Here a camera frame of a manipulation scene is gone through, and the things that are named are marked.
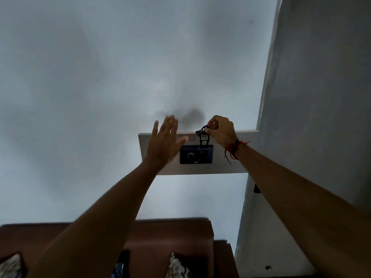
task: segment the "pillow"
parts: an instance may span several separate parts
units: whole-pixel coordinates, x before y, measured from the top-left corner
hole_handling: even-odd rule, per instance
[[[193,274],[184,265],[180,256],[172,252],[165,278],[193,278]]]
[[[0,259],[0,278],[21,278],[26,275],[21,253]]]
[[[129,257],[129,250],[121,251],[116,266],[112,271],[111,278],[129,278]]]

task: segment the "wall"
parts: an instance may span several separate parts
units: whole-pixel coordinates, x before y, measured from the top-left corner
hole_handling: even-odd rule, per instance
[[[370,10],[370,0],[283,0],[258,135],[264,155],[368,213]],[[312,274],[290,233],[264,197],[251,194],[252,187],[238,240],[240,276]]]
[[[255,129],[275,6],[0,0],[0,224],[74,220],[165,114],[180,131],[216,113]],[[210,217],[235,245],[246,178],[158,177],[139,217]]]

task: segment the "brown sofa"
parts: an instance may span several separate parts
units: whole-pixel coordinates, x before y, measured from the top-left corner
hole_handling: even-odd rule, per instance
[[[3,225],[0,228],[0,258],[20,251],[29,269],[68,225]],[[171,252],[199,258],[208,278],[239,277],[230,244],[214,240],[211,222],[205,218],[138,220],[123,248],[130,250],[131,278],[164,278]]]

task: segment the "red thread bracelet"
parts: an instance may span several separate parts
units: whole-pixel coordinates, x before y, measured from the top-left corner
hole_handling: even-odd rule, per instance
[[[243,141],[239,141],[239,140],[236,140],[235,143],[231,143],[229,144],[227,147],[224,148],[224,156],[227,158],[228,162],[232,165],[232,163],[229,161],[228,157],[227,157],[227,151],[229,152],[231,158],[233,160],[238,160],[238,158],[236,158],[236,151],[239,147],[240,144],[248,144],[250,142],[247,141],[247,142],[243,142]]]

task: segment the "forearm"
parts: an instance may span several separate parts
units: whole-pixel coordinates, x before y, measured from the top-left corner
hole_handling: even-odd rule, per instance
[[[29,277],[109,275],[161,168],[144,160],[53,241]]]
[[[236,157],[318,270],[337,277],[370,275],[366,215],[247,145],[239,146]]]

